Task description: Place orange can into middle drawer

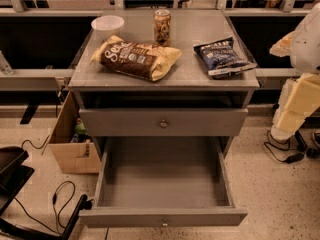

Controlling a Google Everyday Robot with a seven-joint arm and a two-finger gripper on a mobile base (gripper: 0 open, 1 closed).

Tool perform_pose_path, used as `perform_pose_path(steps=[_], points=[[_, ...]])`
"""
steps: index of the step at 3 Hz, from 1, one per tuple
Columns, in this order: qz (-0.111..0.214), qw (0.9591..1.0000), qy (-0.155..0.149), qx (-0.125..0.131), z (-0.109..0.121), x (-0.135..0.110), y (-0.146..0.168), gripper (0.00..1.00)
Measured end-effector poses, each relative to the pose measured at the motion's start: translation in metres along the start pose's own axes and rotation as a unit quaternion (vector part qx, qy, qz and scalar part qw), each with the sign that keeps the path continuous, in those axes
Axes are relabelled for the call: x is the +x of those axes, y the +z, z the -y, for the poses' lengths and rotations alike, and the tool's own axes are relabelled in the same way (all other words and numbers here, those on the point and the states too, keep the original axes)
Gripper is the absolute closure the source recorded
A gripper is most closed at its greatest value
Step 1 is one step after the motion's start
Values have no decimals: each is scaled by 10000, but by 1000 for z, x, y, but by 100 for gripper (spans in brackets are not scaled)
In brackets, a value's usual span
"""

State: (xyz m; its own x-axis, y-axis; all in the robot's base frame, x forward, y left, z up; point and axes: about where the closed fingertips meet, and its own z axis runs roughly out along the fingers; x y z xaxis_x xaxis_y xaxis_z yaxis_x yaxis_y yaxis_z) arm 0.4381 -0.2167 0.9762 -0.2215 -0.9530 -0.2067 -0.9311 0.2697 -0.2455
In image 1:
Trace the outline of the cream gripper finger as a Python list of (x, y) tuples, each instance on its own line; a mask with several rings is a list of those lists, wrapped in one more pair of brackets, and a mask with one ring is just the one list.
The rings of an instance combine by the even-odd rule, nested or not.
[(294, 31), (285, 35), (283, 38), (281, 38), (279, 41), (272, 45), (272, 47), (269, 50), (269, 53), (277, 57), (289, 56), (293, 36)]
[(293, 136), (305, 119), (320, 107), (320, 76), (303, 73), (296, 80), (288, 79), (282, 87), (278, 105), (271, 136), (284, 141)]

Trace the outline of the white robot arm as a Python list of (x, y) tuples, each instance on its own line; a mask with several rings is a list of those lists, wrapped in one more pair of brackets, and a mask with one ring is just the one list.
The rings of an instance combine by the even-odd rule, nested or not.
[(271, 135), (284, 141), (320, 108), (320, 3), (293, 32), (273, 45), (270, 53), (288, 55), (291, 66), (301, 72), (298, 79), (288, 79), (283, 85), (273, 117)]

